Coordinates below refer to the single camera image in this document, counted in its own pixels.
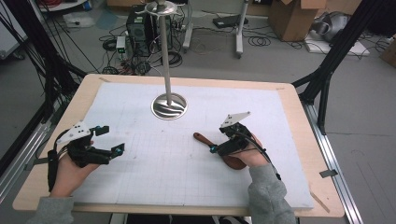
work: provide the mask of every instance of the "gray floor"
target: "gray floor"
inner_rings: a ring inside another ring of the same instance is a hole
[[[102,9],[90,12],[97,22],[104,16],[108,18],[108,13]],[[105,53],[98,38],[108,35],[109,29],[125,23],[121,13],[118,15],[113,23],[97,23],[91,28],[70,33],[97,67],[101,65]],[[194,18],[193,22],[194,25],[214,28],[212,18]],[[265,25],[265,18],[249,18],[247,28]],[[275,39],[271,39],[270,46],[253,47],[244,38],[244,54],[237,59],[234,40],[234,35],[194,31],[191,50],[182,53],[183,64],[172,68],[171,76],[291,83],[315,71],[325,57],[323,54],[308,53],[305,47],[294,49]],[[374,45],[370,41],[363,40],[362,43],[366,48]],[[74,65],[85,71],[93,70],[71,41],[64,44]],[[330,88],[326,131],[363,222],[390,224],[396,221],[396,122],[393,118],[396,114],[393,103],[396,70],[379,59],[380,53],[375,49],[369,50],[370,56],[361,60],[356,56],[347,56],[336,70]],[[0,62],[0,67],[2,156],[42,104],[43,95],[28,60],[6,60]],[[151,70],[148,75],[160,74]],[[23,223],[33,214],[12,209],[12,202],[27,175],[28,172],[21,175],[1,203],[1,223]],[[109,216],[106,213],[75,213],[76,223],[107,223]],[[347,222],[344,218],[302,218],[301,223]]]

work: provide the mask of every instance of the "human arm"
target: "human arm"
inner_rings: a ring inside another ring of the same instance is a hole
[[[71,211],[74,200],[70,196],[98,166],[97,164],[88,164],[84,168],[80,168],[70,159],[69,155],[62,156],[59,160],[55,185],[49,197],[40,199],[35,216],[27,223],[72,223]]]
[[[248,187],[249,210],[253,224],[294,224],[294,213],[285,200],[286,187],[276,178],[271,163],[251,143],[245,150],[232,156],[239,158],[249,167],[252,178],[252,183]]]

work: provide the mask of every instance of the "gray sleeve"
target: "gray sleeve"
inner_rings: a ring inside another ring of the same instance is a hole
[[[285,184],[275,176],[271,165],[249,169],[252,183],[248,188],[253,224],[296,223],[294,212],[285,200]]]
[[[73,222],[71,211],[74,200],[68,198],[40,199],[35,216],[27,221],[27,224],[69,224]]]

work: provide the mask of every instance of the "hand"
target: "hand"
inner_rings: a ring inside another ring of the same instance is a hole
[[[49,196],[52,198],[70,197],[73,191],[82,185],[85,178],[98,167],[98,164],[88,164],[80,168],[68,154],[65,154],[59,160],[55,185]]]
[[[252,139],[255,140],[262,147],[262,143],[256,137],[256,135],[252,134]],[[269,162],[264,158],[260,151],[251,143],[249,143],[246,148],[230,154],[230,156],[239,158],[248,167],[263,166],[269,164]]]

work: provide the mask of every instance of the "white plastic mount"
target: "white plastic mount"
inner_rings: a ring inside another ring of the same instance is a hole
[[[231,125],[235,124],[236,122],[238,122],[239,120],[246,118],[249,115],[250,115],[250,111],[245,112],[245,113],[240,113],[240,114],[228,115],[220,127],[225,128],[225,127],[231,126]]]
[[[65,133],[60,139],[56,141],[56,144],[62,144],[66,142],[70,142],[91,134],[90,129],[84,121],[79,121],[77,124],[73,125],[73,127]]]

